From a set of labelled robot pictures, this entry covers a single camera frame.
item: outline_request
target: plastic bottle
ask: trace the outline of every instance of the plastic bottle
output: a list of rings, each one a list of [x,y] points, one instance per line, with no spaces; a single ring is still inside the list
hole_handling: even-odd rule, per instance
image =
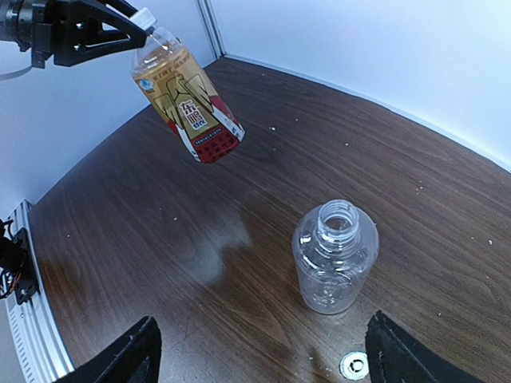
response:
[[[321,314],[346,312],[378,257],[371,218],[343,199],[309,211],[293,236],[300,292]]]
[[[147,8],[130,20],[150,33],[135,53],[132,77],[161,118],[196,160],[213,163],[228,154],[245,131],[196,59],[168,30],[156,27]]]

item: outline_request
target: white backdrop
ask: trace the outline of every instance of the white backdrop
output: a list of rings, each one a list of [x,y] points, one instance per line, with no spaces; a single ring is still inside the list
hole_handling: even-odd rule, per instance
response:
[[[214,56],[196,2],[134,0],[190,48],[202,66]],[[36,203],[81,158],[148,102],[130,77],[133,53],[62,68],[32,69],[0,82],[0,217],[23,199]],[[30,63],[0,43],[0,73]]]
[[[511,2],[212,4],[230,56],[377,101],[511,169]]]

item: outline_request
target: dark brown wooden surface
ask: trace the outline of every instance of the dark brown wooden surface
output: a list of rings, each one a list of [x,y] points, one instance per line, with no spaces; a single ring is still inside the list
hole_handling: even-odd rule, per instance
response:
[[[163,382],[340,382],[340,358],[382,309],[459,367],[509,381],[509,173],[309,81],[227,59],[208,73],[247,130],[232,154],[196,163],[146,109],[30,213],[74,363],[149,314]],[[290,244],[334,198],[367,211],[381,240],[343,318],[304,306]]]

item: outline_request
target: bottle label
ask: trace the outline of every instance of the bottle label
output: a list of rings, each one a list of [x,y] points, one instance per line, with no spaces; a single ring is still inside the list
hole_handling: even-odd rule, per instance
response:
[[[186,47],[135,82],[196,160],[215,162],[244,138],[244,129]]]

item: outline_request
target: threaded bottle neck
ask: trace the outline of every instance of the threaded bottle neck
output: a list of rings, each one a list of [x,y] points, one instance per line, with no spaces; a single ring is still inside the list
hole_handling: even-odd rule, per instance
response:
[[[319,245],[328,252],[345,252],[360,240],[358,210],[344,199],[325,203],[318,213]]]

